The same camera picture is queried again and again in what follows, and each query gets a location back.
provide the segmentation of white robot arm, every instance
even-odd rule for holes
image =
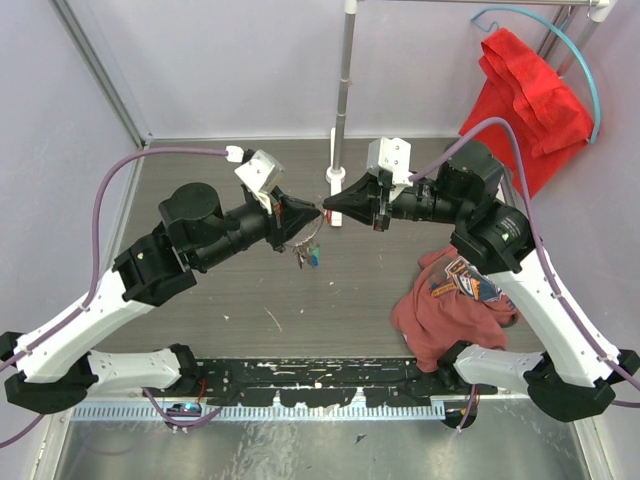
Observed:
[[[323,206],[377,231],[389,228],[391,218],[454,224],[452,245],[509,296],[547,349],[520,354],[460,341],[440,358],[440,373],[528,394],[561,421],[602,413],[615,398],[611,385],[622,380],[612,364],[633,375],[640,359],[604,338],[552,269],[564,300],[605,355],[585,339],[554,294],[528,219],[496,199],[502,165],[484,145],[469,142],[442,164],[435,180],[414,183],[410,150],[399,138],[373,142],[367,173]]]
[[[276,251],[321,215],[312,203],[278,188],[283,167],[263,151],[247,151],[236,174],[245,203],[222,212],[215,189],[203,183],[180,187],[159,205],[162,222],[120,254],[101,278],[94,300],[73,322],[33,351],[28,345],[81,305],[83,298],[27,334],[0,335],[0,359],[25,352],[18,373],[5,382],[10,403],[42,414],[63,411],[87,394],[191,391],[200,372],[184,345],[150,353],[91,350],[115,330],[196,284],[194,270],[208,269],[266,239]]]

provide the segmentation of white wall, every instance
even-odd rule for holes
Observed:
[[[602,133],[534,205],[551,258],[573,295],[610,340],[640,352],[638,25],[640,2],[620,0],[585,49],[601,95]],[[590,105],[583,78],[576,66],[567,75]],[[640,402],[629,387],[616,391],[619,398]],[[620,471],[616,480],[638,478],[640,411],[611,407],[603,420]]]
[[[49,2],[0,2],[0,45],[0,332],[23,332],[86,290],[93,196],[134,145]],[[103,245],[126,178],[114,179],[107,195]],[[35,414],[0,397],[1,441]],[[26,478],[41,435],[0,450],[2,478]]]
[[[327,136],[335,121],[344,0],[72,4],[93,11],[156,138]],[[469,21],[481,8],[360,3],[347,135],[456,133],[484,82],[485,33]],[[544,32],[489,18],[534,48]]]

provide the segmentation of white clamp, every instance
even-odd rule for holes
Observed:
[[[393,174],[393,189],[389,194],[389,201],[393,202],[402,191],[413,186],[409,180],[411,172],[411,144],[401,138],[382,137],[369,144],[369,155],[367,157],[367,171],[373,175],[378,175],[380,170],[386,170]]]
[[[591,2],[589,2],[589,11],[587,15],[589,20],[597,23],[604,22],[607,15],[609,15],[613,7],[615,7],[617,1],[618,0],[600,0],[598,5],[594,7],[592,7]]]
[[[235,170],[242,183],[251,191],[262,207],[271,215],[269,194],[278,186],[284,167],[268,153],[258,150],[251,160]]]
[[[244,156],[244,150],[235,145],[227,145],[225,148],[227,151],[227,161],[229,163],[242,163],[242,157]]]
[[[610,363],[618,363],[618,359],[616,356],[612,354],[607,354],[604,357],[602,355],[598,355],[599,362],[610,362]]]
[[[16,350],[18,352],[23,352],[27,357],[30,357],[31,355],[33,355],[33,350],[30,350],[28,345],[22,345],[20,347],[17,347]]]

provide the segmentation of metal floor panel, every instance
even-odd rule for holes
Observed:
[[[448,139],[412,139],[412,166],[435,159]],[[365,171],[371,140],[347,140],[345,185]],[[224,147],[228,142],[184,146]],[[264,149],[285,166],[281,187],[311,201],[328,195],[328,140],[235,142]],[[242,193],[234,166],[215,157],[156,156],[145,160],[123,246],[158,224],[158,203],[184,183],[213,185],[222,208],[239,205]],[[390,324],[390,312],[419,272],[418,259],[447,246],[451,226],[393,220],[385,233],[348,218],[340,229],[325,225],[318,235],[320,268],[299,270],[290,252],[278,254],[260,242],[222,263],[199,284],[162,308],[120,328],[99,349],[139,352],[184,343],[198,357],[327,357],[410,355]],[[541,349],[520,322],[507,330],[509,348]]]
[[[527,400],[483,399],[462,434],[438,421],[72,421],[56,480],[580,480],[575,429]]]

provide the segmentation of maroon shirt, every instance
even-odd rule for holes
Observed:
[[[424,269],[413,290],[391,313],[391,323],[405,336],[423,372],[437,370],[437,360],[465,340],[502,348],[517,309],[507,295],[480,275],[454,247],[420,259]]]

